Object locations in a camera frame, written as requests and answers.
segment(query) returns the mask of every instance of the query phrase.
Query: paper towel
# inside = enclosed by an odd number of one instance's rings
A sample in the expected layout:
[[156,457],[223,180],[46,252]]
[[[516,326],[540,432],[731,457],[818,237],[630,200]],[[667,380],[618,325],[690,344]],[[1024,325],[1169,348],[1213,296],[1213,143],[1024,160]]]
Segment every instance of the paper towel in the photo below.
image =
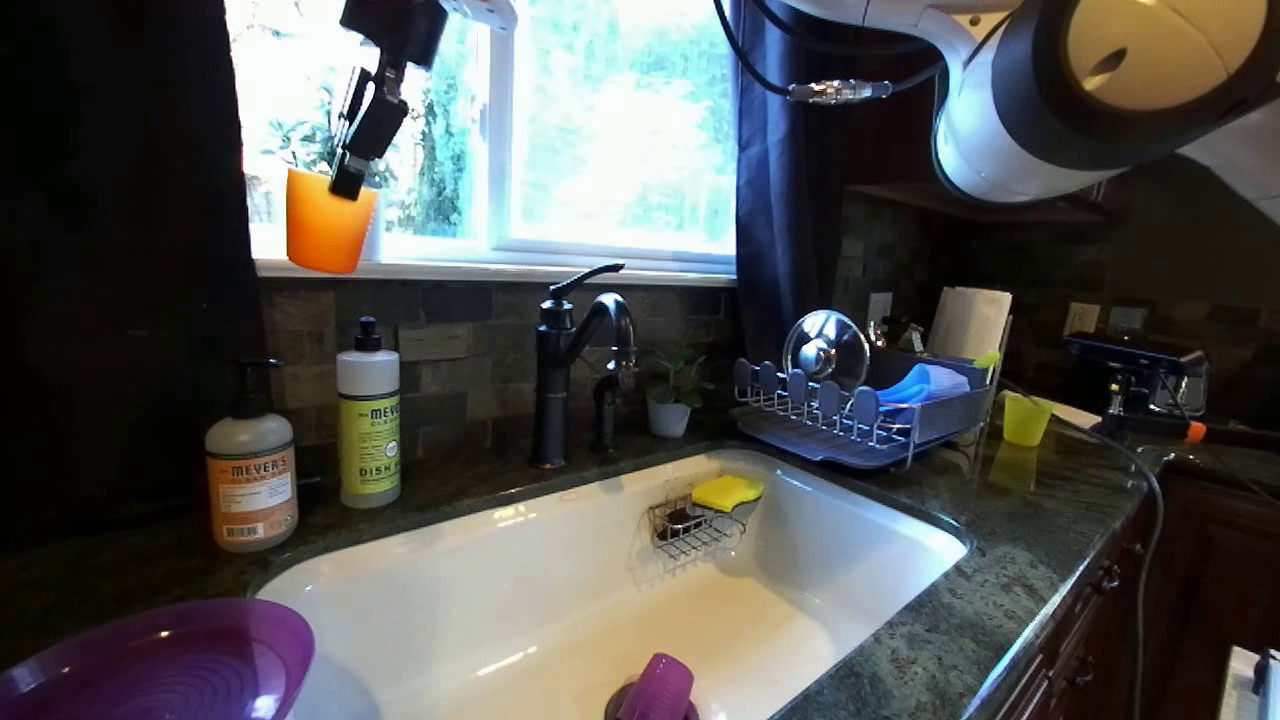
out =
[[933,357],[1002,357],[1011,292],[998,287],[942,287],[928,326]]

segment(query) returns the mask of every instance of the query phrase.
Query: soap dispenser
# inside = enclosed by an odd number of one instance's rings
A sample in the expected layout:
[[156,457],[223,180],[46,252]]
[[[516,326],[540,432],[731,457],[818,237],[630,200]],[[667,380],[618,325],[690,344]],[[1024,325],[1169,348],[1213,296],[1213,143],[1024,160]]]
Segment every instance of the soap dispenser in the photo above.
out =
[[376,315],[354,318],[335,353],[341,503],[384,506],[401,494],[401,353],[384,348]]
[[237,365],[232,417],[205,432],[209,520],[223,551],[263,551],[296,527],[293,423],[266,408],[266,367]]

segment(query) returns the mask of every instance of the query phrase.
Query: kitchen sink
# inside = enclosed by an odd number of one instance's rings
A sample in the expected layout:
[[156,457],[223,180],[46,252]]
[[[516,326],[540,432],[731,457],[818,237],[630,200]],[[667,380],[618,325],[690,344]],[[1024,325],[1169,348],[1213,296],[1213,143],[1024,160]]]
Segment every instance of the kitchen sink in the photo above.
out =
[[[765,494],[656,537],[737,472]],[[309,717],[604,717],[665,650],[708,717],[766,717],[942,575],[964,545],[751,448],[702,451],[304,558],[261,587],[309,614]]]

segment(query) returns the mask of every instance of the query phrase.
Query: dish soap bottle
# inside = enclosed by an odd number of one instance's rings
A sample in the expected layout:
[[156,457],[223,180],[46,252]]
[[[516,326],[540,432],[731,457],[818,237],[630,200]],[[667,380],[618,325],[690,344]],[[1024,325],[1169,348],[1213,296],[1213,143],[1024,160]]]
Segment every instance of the dish soap bottle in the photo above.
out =
[[209,520],[223,551],[263,551],[296,527],[293,423],[266,412],[266,367],[238,361],[237,408],[205,432]]
[[341,503],[401,494],[401,353],[384,348],[376,315],[358,315],[353,348],[335,353],[335,463]]

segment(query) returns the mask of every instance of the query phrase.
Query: dark countertop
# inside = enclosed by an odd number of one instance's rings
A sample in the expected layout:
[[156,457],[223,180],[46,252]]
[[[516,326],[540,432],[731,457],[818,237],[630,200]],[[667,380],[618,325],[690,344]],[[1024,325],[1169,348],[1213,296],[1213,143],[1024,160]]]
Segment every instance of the dark countertop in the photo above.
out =
[[[347,511],[304,494],[298,533],[261,554],[214,551],[205,517],[68,537],[0,554],[0,666],[92,625],[190,597],[252,597],[276,573],[376,537],[630,472],[724,440],[628,440],[625,459],[532,472],[518,451],[457,457],[403,485],[391,506]],[[1227,457],[1219,472],[1261,474],[1269,457]],[[910,468],[810,468],[844,488],[942,520],[966,554],[781,717],[991,717],[1058,608],[1064,587],[1141,506],[1146,485],[1132,457],[1051,427],[1014,451],[994,427],[966,448],[935,448]]]

